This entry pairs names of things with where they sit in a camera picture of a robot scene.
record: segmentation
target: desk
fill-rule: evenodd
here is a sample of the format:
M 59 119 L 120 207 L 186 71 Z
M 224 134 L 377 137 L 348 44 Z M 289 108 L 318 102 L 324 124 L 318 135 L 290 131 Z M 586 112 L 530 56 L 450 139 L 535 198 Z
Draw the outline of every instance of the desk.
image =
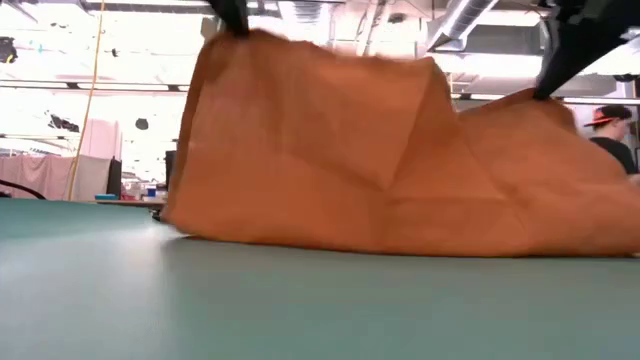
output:
M 166 202 L 164 200 L 94 200 L 87 201 L 88 203 L 93 204 L 102 204 L 102 205 L 119 205 L 119 206 L 129 206 L 129 207 L 141 207 L 147 209 L 155 209 L 161 210 Z
M 382 257 L 0 200 L 3 360 L 640 359 L 634 259 Z

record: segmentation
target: black cable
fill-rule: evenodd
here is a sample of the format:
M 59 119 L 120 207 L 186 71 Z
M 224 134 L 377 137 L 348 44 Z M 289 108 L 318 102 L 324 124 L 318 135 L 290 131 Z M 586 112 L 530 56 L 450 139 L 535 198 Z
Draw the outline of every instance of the black cable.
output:
M 28 192 L 29 194 L 31 194 L 31 195 L 33 195 L 33 196 L 35 196 L 37 199 L 40 199 L 40 200 L 47 200 L 47 199 L 46 199 L 44 196 L 42 196 L 42 194 L 40 194 L 39 192 L 37 192 L 37 191 L 35 191 L 35 190 L 33 190 L 33 189 L 29 189 L 28 187 L 26 187 L 26 186 L 22 186 L 22 185 L 20 185 L 20 184 L 16 184 L 16 183 L 12 183 L 12 182 L 10 182 L 10 181 L 6 181 L 6 180 L 2 180 L 2 179 L 0 179 L 0 185 L 8 186 L 8 187 L 12 187 L 12 188 L 14 188 L 14 189 L 18 189 L 18 190 L 22 190 L 22 191 L 24 191 L 24 192 Z

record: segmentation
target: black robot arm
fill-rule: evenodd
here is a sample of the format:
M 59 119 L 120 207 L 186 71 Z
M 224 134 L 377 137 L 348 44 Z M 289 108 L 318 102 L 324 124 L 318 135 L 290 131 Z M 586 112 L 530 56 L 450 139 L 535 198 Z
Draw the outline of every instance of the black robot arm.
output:
M 640 26 L 640 0 L 541 0 L 547 44 L 536 99 L 546 99 L 589 65 L 630 39 Z

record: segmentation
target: orange fabric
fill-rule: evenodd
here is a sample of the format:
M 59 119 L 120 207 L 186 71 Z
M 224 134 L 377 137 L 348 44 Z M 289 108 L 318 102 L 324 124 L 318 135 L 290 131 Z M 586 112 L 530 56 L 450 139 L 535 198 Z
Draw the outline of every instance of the orange fabric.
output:
M 432 59 L 263 32 L 200 53 L 165 220 L 224 241 L 434 256 L 640 252 L 640 190 L 524 91 L 456 114 Z

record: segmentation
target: black shirt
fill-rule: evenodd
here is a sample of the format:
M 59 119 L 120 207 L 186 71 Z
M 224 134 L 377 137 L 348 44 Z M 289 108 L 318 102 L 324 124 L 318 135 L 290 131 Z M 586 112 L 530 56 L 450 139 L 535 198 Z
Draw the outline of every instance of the black shirt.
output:
M 638 168 L 633 161 L 631 150 L 629 150 L 627 145 L 605 137 L 593 137 L 590 140 L 618 159 L 627 174 L 632 175 L 638 173 Z

